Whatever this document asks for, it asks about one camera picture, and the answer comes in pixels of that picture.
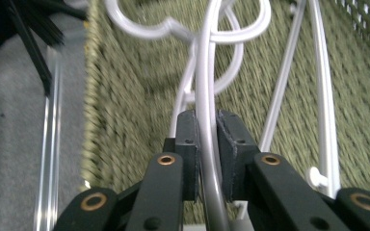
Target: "metal rod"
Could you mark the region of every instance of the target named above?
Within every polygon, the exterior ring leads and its hole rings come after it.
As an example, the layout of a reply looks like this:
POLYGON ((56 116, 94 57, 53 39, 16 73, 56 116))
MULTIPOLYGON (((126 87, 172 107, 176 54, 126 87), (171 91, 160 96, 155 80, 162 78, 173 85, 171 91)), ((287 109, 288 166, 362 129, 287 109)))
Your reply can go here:
POLYGON ((203 194, 203 205, 207 230, 229 230, 229 220, 225 209, 225 201, 222 186, 218 176, 215 147, 212 131, 216 131, 216 124, 212 124, 212 104, 210 100, 213 92, 213 76, 209 68, 209 59, 214 52, 210 42, 211 30, 218 24, 218 14, 221 7, 220 0, 212 0, 208 4, 203 21, 202 30, 199 34, 198 55, 196 66, 196 108, 198 128, 201 146, 201 183, 203 194))
POLYGON ((215 156, 215 165, 216 165, 216 174, 218 176, 219 184, 222 185, 222 167, 221 167, 221 157, 219 155, 219 144, 218 144, 218 133, 217 133, 217 124, 216 124, 216 107, 215 107, 215 88, 214 88, 214 76, 215 76, 215 52, 216 44, 211 42, 208 47, 209 52, 209 111, 210 111, 210 120, 211 120, 211 134, 212 134, 212 146, 213 153, 215 156))
POLYGON ((306 0, 299 0, 295 11, 292 27, 287 41, 286 50, 284 51, 283 61, 278 73, 276 88, 273 93, 269 113, 267 113, 266 123, 263 134, 260 139, 259 149, 262 152, 269 152, 273 141, 276 125, 278 123, 278 114, 281 109, 284 92, 287 86, 287 80, 290 73, 290 67, 293 62, 293 56, 296 51, 297 40, 299 39, 300 28, 302 27, 303 15, 305 11, 306 0))
POLYGON ((310 0, 309 6, 317 64, 320 172, 327 177, 329 182, 320 190, 335 198, 340 189, 340 179, 329 55, 319 2, 310 0))
POLYGON ((48 48, 48 61, 54 76, 50 94, 45 96, 44 130, 40 161, 40 183, 35 208, 34 231, 51 231, 57 219, 59 186, 59 147, 61 118, 61 61, 59 53, 48 48))

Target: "brass grommet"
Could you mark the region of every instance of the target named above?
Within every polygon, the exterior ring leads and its hole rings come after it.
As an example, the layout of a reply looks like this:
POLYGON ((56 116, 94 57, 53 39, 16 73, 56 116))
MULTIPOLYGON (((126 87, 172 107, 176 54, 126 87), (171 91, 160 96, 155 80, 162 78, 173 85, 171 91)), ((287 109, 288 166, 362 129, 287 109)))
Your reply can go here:
POLYGON ((84 20, 84 21, 83 21, 83 26, 84 26, 84 28, 88 29, 88 28, 89 28, 89 26, 90 26, 89 21, 84 20))
POLYGON ((358 207, 361 207, 362 209, 364 210, 368 210, 370 211, 370 196, 369 195, 366 195, 364 193, 359 193, 359 192, 356 192, 356 193, 352 193, 350 195, 350 198, 351 200, 358 206, 358 207))
POLYGON ((158 158, 158 163, 162 166, 170 166, 175 162, 175 158, 170 155, 165 155, 158 158))
POLYGON ((265 155, 261 160, 269 166, 276 166, 280 164, 280 159, 274 155, 265 155))
POLYGON ((84 198, 84 200, 80 204, 80 207, 84 211, 94 211, 94 210, 101 208, 106 203, 106 201, 107 201, 107 196, 105 194, 101 192, 96 192, 96 193, 86 196, 86 198, 84 198), (88 202, 89 200, 93 198, 99 198, 100 201, 98 201, 98 203, 96 204, 90 205, 88 202))

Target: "green woven mat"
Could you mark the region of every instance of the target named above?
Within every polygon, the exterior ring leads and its hole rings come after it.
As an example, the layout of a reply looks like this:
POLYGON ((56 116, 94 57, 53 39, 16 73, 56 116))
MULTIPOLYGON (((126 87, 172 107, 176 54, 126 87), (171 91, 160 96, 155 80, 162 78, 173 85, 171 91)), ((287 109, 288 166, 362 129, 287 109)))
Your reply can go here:
MULTIPOLYGON (((127 15, 155 24, 167 15, 196 31, 204 1, 123 1, 127 15)), ((237 1, 242 25, 258 14, 258 1, 237 1)), ((258 141, 263 129, 292 16, 288 1, 272 1, 272 22, 260 38, 246 43, 237 80, 217 98, 218 109, 238 114, 258 141)), ((320 1, 334 86, 343 187, 370 191, 370 45, 353 29, 351 17, 334 1, 320 1)), ((86 132, 82 175, 92 186, 120 192, 139 181, 169 131, 175 91, 188 59, 174 38, 132 38, 108 19, 102 0, 92 0, 87 41, 86 132)), ((317 166, 318 133, 314 47, 308 11, 272 151, 303 174, 317 166)), ((216 72, 226 69, 232 48, 218 48, 216 72)), ((187 204, 185 222, 203 222, 200 204, 187 204)))

